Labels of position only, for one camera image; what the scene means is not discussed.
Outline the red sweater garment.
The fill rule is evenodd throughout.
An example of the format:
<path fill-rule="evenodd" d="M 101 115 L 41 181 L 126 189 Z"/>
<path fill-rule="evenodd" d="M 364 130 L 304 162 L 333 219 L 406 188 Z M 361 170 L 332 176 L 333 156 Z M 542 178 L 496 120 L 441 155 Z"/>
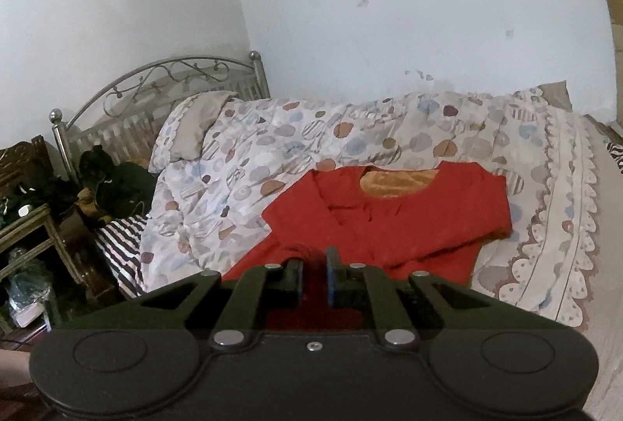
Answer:
<path fill-rule="evenodd" d="M 330 307 L 325 251 L 345 264 L 363 263 L 403 281 L 427 270 L 455 284 L 469 282 L 482 245 L 511 235 L 506 180 L 477 163 L 442 162 L 432 170 L 347 166 L 310 170 L 263 211 L 269 234 L 224 275 L 251 267 L 303 261 L 299 310 L 278 310 L 271 330 L 357 329 L 361 315 Z"/>

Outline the dark clothes pile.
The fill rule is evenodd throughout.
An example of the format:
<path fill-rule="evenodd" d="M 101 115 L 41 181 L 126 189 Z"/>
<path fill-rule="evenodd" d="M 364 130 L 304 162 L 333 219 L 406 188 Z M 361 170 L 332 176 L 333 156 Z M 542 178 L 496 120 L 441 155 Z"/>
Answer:
<path fill-rule="evenodd" d="M 151 210 L 156 179 L 133 162 L 115 165 L 101 145 L 80 155 L 78 163 L 83 189 L 77 205 L 88 222 L 101 228 L 113 220 L 145 217 Z"/>

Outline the patterned dotted bed quilt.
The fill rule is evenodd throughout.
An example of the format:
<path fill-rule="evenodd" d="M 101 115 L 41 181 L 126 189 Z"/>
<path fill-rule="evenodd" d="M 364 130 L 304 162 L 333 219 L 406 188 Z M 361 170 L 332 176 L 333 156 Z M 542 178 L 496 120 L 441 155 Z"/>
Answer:
<path fill-rule="evenodd" d="M 598 178 L 586 121 L 553 104 L 545 87 L 359 105 L 233 98 L 196 160 L 155 174 L 139 245 L 141 289 L 232 268 L 269 234 L 264 209 L 307 171 L 420 170 L 445 161 L 475 162 L 506 180 L 512 232 L 479 253 L 471 286 L 583 326 Z"/>

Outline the striped black white bedsheet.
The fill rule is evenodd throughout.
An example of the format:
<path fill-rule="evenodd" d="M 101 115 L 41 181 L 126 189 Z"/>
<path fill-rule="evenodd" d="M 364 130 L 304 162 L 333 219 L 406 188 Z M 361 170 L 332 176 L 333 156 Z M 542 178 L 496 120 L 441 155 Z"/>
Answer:
<path fill-rule="evenodd" d="M 104 254 L 112 275 L 128 298 L 137 298 L 145 292 L 141 289 L 141 235 L 147 219 L 135 216 L 117 219 L 95 232 L 95 243 Z"/>

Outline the beige pillow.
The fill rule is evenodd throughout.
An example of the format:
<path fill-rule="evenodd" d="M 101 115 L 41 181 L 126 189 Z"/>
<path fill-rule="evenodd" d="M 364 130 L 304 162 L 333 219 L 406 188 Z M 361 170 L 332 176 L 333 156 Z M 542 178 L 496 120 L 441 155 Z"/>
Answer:
<path fill-rule="evenodd" d="M 206 132 L 235 96 L 233 91 L 208 91 L 177 104 L 157 134 L 148 170 L 159 174 L 170 163 L 196 160 Z"/>

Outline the grey metal headboard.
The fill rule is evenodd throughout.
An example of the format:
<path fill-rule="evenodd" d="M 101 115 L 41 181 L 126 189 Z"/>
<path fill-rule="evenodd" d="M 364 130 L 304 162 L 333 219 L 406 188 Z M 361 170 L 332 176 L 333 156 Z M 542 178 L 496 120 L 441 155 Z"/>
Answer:
<path fill-rule="evenodd" d="M 163 123 L 173 108 L 193 94 L 230 90 L 245 101 L 269 98 L 262 56 L 244 61 L 218 55 L 182 55 L 139 66 L 98 90 L 66 119 L 49 112 L 64 173 L 79 179 L 79 156 L 95 145 L 114 162 L 149 159 Z"/>

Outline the dark wooden side table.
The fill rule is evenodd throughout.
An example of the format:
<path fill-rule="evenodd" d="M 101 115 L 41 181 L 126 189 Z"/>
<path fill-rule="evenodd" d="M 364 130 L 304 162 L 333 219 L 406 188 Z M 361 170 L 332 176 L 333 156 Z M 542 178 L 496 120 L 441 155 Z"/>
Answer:
<path fill-rule="evenodd" d="M 19 142 L 1 150 L 1 201 L 11 196 L 20 186 L 30 187 L 33 182 L 47 182 L 54 175 L 46 141 L 41 135 L 29 142 Z M 24 239 L 38 239 L 19 258 L 11 260 L 12 250 Z M 83 284 L 83 277 L 59 235 L 49 205 L 36 205 L 25 217 L 20 217 L 1 228 L 1 280 L 13 275 L 19 268 L 37 258 L 39 254 L 53 248 L 69 276 L 76 284 Z"/>

